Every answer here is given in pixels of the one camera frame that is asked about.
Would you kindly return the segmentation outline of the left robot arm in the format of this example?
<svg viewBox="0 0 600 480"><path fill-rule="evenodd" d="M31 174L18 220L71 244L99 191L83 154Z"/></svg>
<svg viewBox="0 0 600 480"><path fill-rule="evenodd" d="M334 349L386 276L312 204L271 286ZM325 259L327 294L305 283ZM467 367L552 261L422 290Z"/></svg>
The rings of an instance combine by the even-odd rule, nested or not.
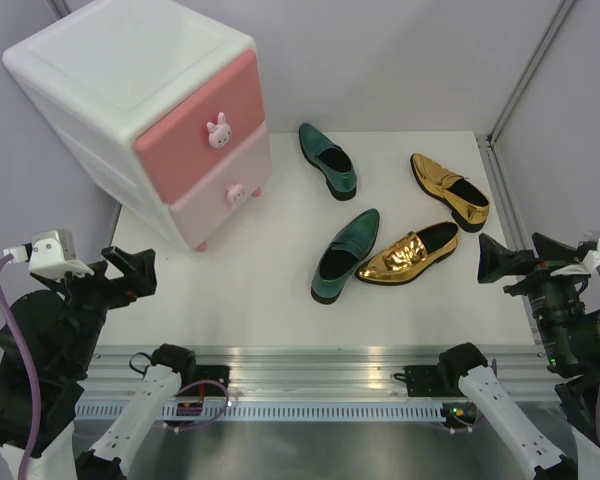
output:
<svg viewBox="0 0 600 480"><path fill-rule="evenodd" d="M31 245L5 252L10 263L31 262ZM122 414L87 451L73 454L81 381L110 311L157 289L156 253L107 247L90 265L63 264L57 279L39 272L43 289L8 304L0 282L0 454L18 479L124 479L163 406L198 384L193 351L163 344L149 355L141 387Z"/></svg>

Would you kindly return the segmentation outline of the green loafer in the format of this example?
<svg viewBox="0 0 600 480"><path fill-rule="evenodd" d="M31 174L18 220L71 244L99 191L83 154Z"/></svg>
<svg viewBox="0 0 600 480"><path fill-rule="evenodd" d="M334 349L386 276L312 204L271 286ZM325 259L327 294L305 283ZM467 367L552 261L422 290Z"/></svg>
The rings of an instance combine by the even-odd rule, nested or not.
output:
<svg viewBox="0 0 600 480"><path fill-rule="evenodd" d="M368 209L332 239L321 256L314 272L311 297L323 305L333 304L356 269L372 251L380 227L380 213Z"/></svg>
<svg viewBox="0 0 600 480"><path fill-rule="evenodd" d="M358 179L348 154L308 123L300 125L298 136L305 160L322 173L331 195L338 201L354 198Z"/></svg>

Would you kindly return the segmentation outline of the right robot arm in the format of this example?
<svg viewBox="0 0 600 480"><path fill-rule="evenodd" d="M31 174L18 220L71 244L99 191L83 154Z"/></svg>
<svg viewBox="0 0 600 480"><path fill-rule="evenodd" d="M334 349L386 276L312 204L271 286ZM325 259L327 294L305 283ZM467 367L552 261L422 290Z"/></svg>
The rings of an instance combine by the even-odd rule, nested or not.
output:
<svg viewBox="0 0 600 480"><path fill-rule="evenodd" d="M536 350L546 361L514 383L497 377L471 343L439 356L436 381L466 398L498 434L526 479L600 479L600 232L569 247L535 233L533 249L509 250L486 234L479 237L477 280L516 281L503 290L527 301ZM570 456L526 416L524 401L560 407L575 441Z"/></svg>

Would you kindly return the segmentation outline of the light pink drawer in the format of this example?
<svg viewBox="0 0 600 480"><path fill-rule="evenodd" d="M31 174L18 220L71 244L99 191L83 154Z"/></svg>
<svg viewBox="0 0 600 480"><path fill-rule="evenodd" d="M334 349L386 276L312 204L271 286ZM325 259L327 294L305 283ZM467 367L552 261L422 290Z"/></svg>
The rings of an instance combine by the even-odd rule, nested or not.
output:
<svg viewBox="0 0 600 480"><path fill-rule="evenodd" d="M268 129L261 124L179 200L169 207L183 241L191 249L210 235L272 173Z"/></svg>

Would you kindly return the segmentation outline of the dark pink drawer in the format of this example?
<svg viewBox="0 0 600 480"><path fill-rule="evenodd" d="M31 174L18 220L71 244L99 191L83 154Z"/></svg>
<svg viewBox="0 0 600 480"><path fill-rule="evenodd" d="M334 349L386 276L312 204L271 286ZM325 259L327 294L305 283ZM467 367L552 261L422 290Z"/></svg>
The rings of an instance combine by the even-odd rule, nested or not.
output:
<svg viewBox="0 0 600 480"><path fill-rule="evenodd" d="M257 57L248 49L134 142L161 201L172 204L265 121Z"/></svg>

